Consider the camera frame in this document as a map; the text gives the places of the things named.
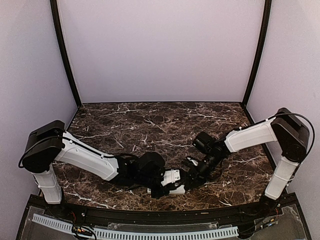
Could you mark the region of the white remote control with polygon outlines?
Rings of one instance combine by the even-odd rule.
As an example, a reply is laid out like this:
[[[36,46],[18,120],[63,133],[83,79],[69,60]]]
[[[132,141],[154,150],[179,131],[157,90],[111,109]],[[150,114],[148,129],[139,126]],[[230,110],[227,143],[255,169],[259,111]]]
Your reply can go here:
[[[175,190],[170,190],[169,195],[184,195],[186,193],[185,186],[181,185]]]

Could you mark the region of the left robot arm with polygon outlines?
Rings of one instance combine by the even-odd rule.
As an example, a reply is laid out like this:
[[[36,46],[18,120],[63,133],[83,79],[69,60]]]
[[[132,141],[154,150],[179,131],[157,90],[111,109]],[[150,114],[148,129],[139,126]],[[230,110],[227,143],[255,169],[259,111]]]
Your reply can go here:
[[[109,155],[79,141],[65,131],[62,121],[55,120],[30,133],[18,167],[32,173],[45,201],[60,218],[67,218],[71,208],[63,201],[54,161],[71,164],[115,185],[146,187],[154,198],[176,189],[181,179],[178,169],[165,169],[164,159],[156,152],[141,157],[130,153]]]

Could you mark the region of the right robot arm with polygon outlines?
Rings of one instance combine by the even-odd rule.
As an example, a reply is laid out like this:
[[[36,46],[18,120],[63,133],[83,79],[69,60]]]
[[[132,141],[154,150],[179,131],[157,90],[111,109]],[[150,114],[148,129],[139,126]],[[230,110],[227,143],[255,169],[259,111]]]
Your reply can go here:
[[[274,201],[281,196],[314,145],[315,128],[311,122],[304,124],[301,121],[303,118],[303,115],[283,107],[267,119],[235,128],[218,139],[204,131],[200,132],[192,145],[204,154],[204,158],[201,161],[190,159],[189,171],[184,180],[185,190],[204,185],[216,166],[230,154],[277,142],[282,150],[280,161],[265,188],[263,195],[266,198],[255,205],[255,213],[266,217],[274,210]]]

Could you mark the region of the black front rail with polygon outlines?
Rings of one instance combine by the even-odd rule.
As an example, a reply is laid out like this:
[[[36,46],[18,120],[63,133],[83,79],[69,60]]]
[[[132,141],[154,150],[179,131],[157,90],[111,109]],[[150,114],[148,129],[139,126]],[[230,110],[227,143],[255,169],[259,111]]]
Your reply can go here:
[[[219,226],[239,226],[240,231],[250,232],[257,220],[283,213],[283,208],[297,203],[295,193],[283,194],[277,201],[264,198],[243,205],[187,211],[134,211],[115,210],[63,203],[46,205],[45,212],[59,220],[86,226],[129,225],[191,225],[218,223]]]

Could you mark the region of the right black frame post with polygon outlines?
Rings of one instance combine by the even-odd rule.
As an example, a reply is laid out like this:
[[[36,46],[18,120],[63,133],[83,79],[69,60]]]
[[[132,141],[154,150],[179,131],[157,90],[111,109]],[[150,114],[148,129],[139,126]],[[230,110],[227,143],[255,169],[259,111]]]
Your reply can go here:
[[[268,26],[269,26],[269,20],[271,15],[271,7],[272,7],[272,0],[265,0],[264,1],[264,7],[263,7],[263,14],[262,14],[262,20],[261,20],[261,26],[258,36],[258,42],[256,46],[256,51],[252,63],[252,68],[250,71],[248,83],[244,92],[244,96],[241,102],[241,105],[244,109],[247,108],[253,87],[255,84],[255,80],[258,74],[261,58],[263,55],[265,40],[267,36]]]

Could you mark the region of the black frame post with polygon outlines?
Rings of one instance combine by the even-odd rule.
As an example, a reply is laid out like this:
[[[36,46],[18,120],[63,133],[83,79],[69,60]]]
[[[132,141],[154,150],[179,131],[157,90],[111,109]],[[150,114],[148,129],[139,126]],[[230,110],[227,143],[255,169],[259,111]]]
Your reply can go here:
[[[56,35],[63,67],[64,67],[65,74],[67,77],[67,81],[68,81],[74,102],[75,102],[77,108],[80,108],[82,106],[82,101],[81,101],[80,94],[79,94],[77,86],[76,86],[76,81],[73,76],[69,56],[67,53],[67,48],[66,48],[66,44],[65,44],[65,40],[64,40],[62,24],[61,24],[61,19],[60,19],[60,14],[59,14],[58,1],[57,0],[50,0],[49,2],[50,2],[51,15],[52,15],[52,20],[53,20],[55,35]]]
[[[255,84],[255,80],[258,74],[261,58],[263,55],[265,40],[267,36],[268,26],[269,26],[269,20],[271,15],[271,7],[272,7],[272,0],[265,0],[264,1],[264,7],[263,7],[263,14],[262,14],[262,20],[261,20],[261,26],[258,36],[258,42],[256,46],[256,51],[252,63],[252,68],[250,71],[248,83],[244,92],[244,96],[241,102],[241,105],[244,109],[247,108],[253,87]]]

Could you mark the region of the left black frame post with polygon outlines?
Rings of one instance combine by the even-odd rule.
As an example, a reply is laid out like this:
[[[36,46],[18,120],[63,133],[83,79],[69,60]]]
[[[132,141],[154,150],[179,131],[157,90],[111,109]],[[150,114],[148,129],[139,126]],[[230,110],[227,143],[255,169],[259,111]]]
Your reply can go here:
[[[67,53],[67,48],[66,48],[66,44],[65,44],[65,40],[64,40],[62,24],[61,24],[61,19],[60,19],[60,14],[59,14],[58,1],[57,0],[50,0],[49,2],[50,2],[51,15],[52,15],[52,20],[53,20],[55,35],[56,35],[63,67],[64,67],[65,74],[67,77],[67,81],[68,81],[74,102],[75,102],[77,108],[80,108],[82,106],[82,101],[81,101],[80,94],[79,94],[77,86],[76,86],[76,81],[73,76],[69,56]]]

